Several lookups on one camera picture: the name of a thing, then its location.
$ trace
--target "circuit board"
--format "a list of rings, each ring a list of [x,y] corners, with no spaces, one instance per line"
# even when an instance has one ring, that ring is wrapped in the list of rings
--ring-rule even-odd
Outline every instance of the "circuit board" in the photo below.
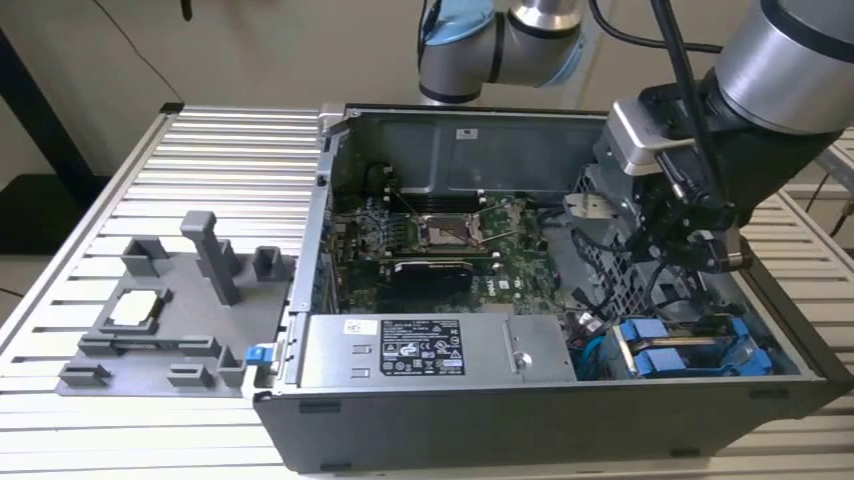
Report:
[[[372,202],[342,215],[342,223],[340,312],[565,312],[561,278],[525,198],[487,194],[479,211],[459,214],[391,214]],[[401,266],[439,263],[470,270],[470,287],[449,295],[402,296],[393,281]],[[430,289],[430,282],[422,287]]]

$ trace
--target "black cable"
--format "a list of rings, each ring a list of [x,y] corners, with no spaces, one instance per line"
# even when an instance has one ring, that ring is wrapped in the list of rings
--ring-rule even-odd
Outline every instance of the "black cable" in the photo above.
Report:
[[[427,12],[427,0],[422,2],[422,13],[418,15],[418,28],[415,29],[417,39],[415,39],[415,65],[418,71],[422,71],[422,55],[425,54],[425,35],[422,34],[422,28],[425,27],[425,13]]]
[[[437,27],[437,21],[439,20],[439,12],[442,11],[442,0],[435,0],[427,12],[427,18],[425,18],[425,10],[427,10],[427,0],[422,6],[422,15],[418,24],[418,71],[422,70],[422,56],[425,55],[425,45],[427,43],[427,36],[433,33]]]
[[[599,317],[603,317],[602,310],[605,309],[605,307],[607,307],[611,299],[614,298],[614,295],[617,294],[617,290],[614,288],[614,282],[611,282],[611,277],[609,276],[609,273],[606,272],[602,265],[599,265],[597,260],[587,254],[587,251],[585,250],[585,245],[582,245],[583,237],[582,235],[579,235],[578,228],[574,228],[570,231],[570,239],[573,240],[573,246],[575,247],[575,252],[578,254],[578,257],[582,259],[582,261],[587,265],[590,265],[597,275],[602,278],[602,283],[605,283],[605,297],[602,298],[602,301],[595,305],[590,301],[583,301],[585,306],[590,308],[591,313]]]
[[[666,268],[667,268],[667,264],[666,263],[661,263],[658,265],[658,267],[655,267],[655,270],[653,270],[653,275],[650,276],[650,280],[649,280],[647,285],[646,285],[646,290],[643,291],[643,302],[649,305],[649,308],[653,310],[655,315],[658,315],[658,317],[665,322],[673,323],[673,319],[670,318],[670,316],[662,310],[667,306],[666,305],[667,302],[663,302],[665,304],[655,304],[653,302],[653,290],[655,289],[655,284],[658,283],[658,278],[662,276],[662,272],[665,271]]]
[[[662,31],[662,37],[667,45],[667,53],[670,55],[670,63],[677,77],[677,86],[682,95],[682,105],[689,117],[689,127],[691,136],[694,137],[695,149],[699,155],[701,166],[710,175],[715,187],[718,200],[726,201],[727,192],[723,183],[723,175],[721,166],[715,156],[714,142],[711,132],[706,122],[706,114],[703,105],[697,93],[697,85],[694,84],[694,72],[691,71],[691,62],[689,61],[687,52],[685,50],[685,42],[682,40],[682,32],[677,24],[677,18],[673,13],[670,0],[650,0],[655,20]]]
[[[834,225],[833,230],[830,231],[830,238],[834,238],[838,235],[840,231],[842,230],[842,227],[845,226],[845,222],[848,219],[849,219],[849,216],[845,214],[840,217],[840,220],[837,220],[837,224]]]
[[[0,287],[0,292],[12,295],[14,297],[24,298],[23,293],[18,293],[15,290],[10,290],[8,288]]]
[[[537,214],[537,222],[542,223],[545,220],[549,220],[550,218],[559,217],[561,215],[563,215],[563,213],[565,213],[565,210],[562,206],[549,208]]]
[[[607,33],[610,36],[613,36],[618,40],[622,40],[623,42],[630,43],[633,45],[638,45],[641,47],[661,48],[661,49],[667,48],[667,45],[661,40],[638,37],[635,35],[631,35],[618,30],[617,27],[614,27],[614,25],[611,25],[607,19],[605,18],[605,15],[602,14],[602,10],[599,9],[598,0],[590,0],[590,13],[593,14],[594,20],[599,24],[599,27],[602,28],[602,30],[605,30],[605,33]],[[723,50],[723,47],[718,45],[710,45],[707,43],[686,43],[685,49],[690,52],[721,53],[721,51]]]
[[[816,203],[816,199],[818,198],[818,194],[822,192],[822,188],[825,188],[825,183],[828,183],[828,179],[830,178],[830,174],[825,174],[825,178],[818,183],[818,188],[813,192],[813,196],[810,197],[810,203],[806,204],[806,213],[810,213],[810,208],[813,208],[813,203]]]
[[[657,309],[662,309],[662,308],[667,308],[670,305],[673,305],[674,303],[679,303],[679,302],[691,302],[694,301],[693,298],[690,297],[677,297],[677,298],[671,298],[670,300],[667,300],[666,302],[662,303],[657,303],[654,305],[654,307]]]
[[[625,246],[621,245],[619,247],[611,247],[610,245],[605,245],[597,242],[590,237],[590,235],[587,235],[587,232],[585,232],[585,230],[582,230],[579,227],[575,227],[573,231],[577,232],[577,234],[582,237],[582,240],[585,240],[585,243],[590,245],[593,248],[595,248],[597,250],[605,250],[606,252],[610,252],[610,253],[626,253]]]
[[[119,33],[122,34],[122,36],[127,40],[128,44],[131,45],[131,48],[134,49],[134,53],[136,53],[136,56],[139,57],[139,59],[143,62],[146,62],[146,65],[148,65],[148,68],[151,68],[151,71],[155,72],[155,75],[158,75],[158,77],[160,77],[160,80],[163,80],[163,83],[166,84],[166,86],[170,88],[170,90],[172,90],[172,93],[178,97],[178,100],[182,103],[186,103],[184,102],[184,98],[182,97],[180,93],[178,93],[178,90],[175,90],[175,87],[172,86],[170,81],[166,79],[166,77],[163,76],[160,71],[155,68],[155,66],[151,64],[151,62],[148,61],[148,59],[146,58],[143,53],[139,51],[139,48],[136,48],[136,44],[134,43],[134,40],[131,40],[131,37],[128,36],[128,34],[126,33],[124,29],[122,28],[122,25],[119,25],[119,22],[116,22],[116,19],[112,17],[110,12],[107,11],[104,6],[102,5],[102,2],[99,0],[92,0],[92,3],[98,6],[98,8],[102,10],[102,12],[104,12],[104,15],[107,16],[107,18],[112,22],[114,26],[119,30]]]
[[[698,305],[703,305],[706,302],[706,291],[703,290],[703,281],[699,278],[697,271],[689,271],[686,268],[679,268],[675,272],[670,268],[669,270],[674,277],[682,279],[682,285],[689,291],[689,297],[686,299],[695,302]]]

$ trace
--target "robotic arm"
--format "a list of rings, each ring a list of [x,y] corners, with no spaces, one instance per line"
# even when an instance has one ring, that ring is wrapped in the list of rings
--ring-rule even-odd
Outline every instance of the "robotic arm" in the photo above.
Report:
[[[757,0],[714,69],[697,81],[667,0],[651,0],[677,83],[614,103],[595,148],[630,184],[633,260],[726,272],[750,265],[739,227],[854,122],[854,2]],[[577,0],[434,3],[419,45],[429,103],[462,104],[483,83],[543,86],[571,75],[581,51]],[[594,17],[615,35],[591,0]]]
[[[465,104],[485,83],[558,85],[581,59],[579,0],[437,0],[422,24],[421,91],[429,104]]]
[[[634,177],[637,261],[747,267],[738,228],[854,122],[854,2],[821,3],[759,0],[695,92],[665,85],[615,102],[597,153]]]

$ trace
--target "white label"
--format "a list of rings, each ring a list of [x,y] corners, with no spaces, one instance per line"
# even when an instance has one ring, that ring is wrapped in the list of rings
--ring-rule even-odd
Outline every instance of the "white label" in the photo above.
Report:
[[[344,320],[344,335],[376,335],[376,320],[348,318]]]
[[[478,129],[477,128],[458,128],[457,129],[457,139],[458,140],[477,140],[478,139]]]

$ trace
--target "white component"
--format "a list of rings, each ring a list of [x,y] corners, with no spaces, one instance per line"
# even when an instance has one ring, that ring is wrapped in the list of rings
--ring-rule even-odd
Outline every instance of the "white component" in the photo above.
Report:
[[[158,292],[154,290],[134,290],[123,293],[110,313],[112,323],[127,327],[139,326],[148,320],[156,303]]]
[[[563,204],[577,218],[613,219],[617,211],[607,198],[595,193],[571,193],[563,197]]]
[[[602,321],[587,312],[582,313],[578,317],[578,324],[586,330],[587,335],[597,333],[599,328],[603,326]]]
[[[457,129],[457,139],[458,140],[477,140],[478,139],[478,129],[477,128],[458,128]]]
[[[376,335],[379,322],[360,318],[344,320],[344,335]]]

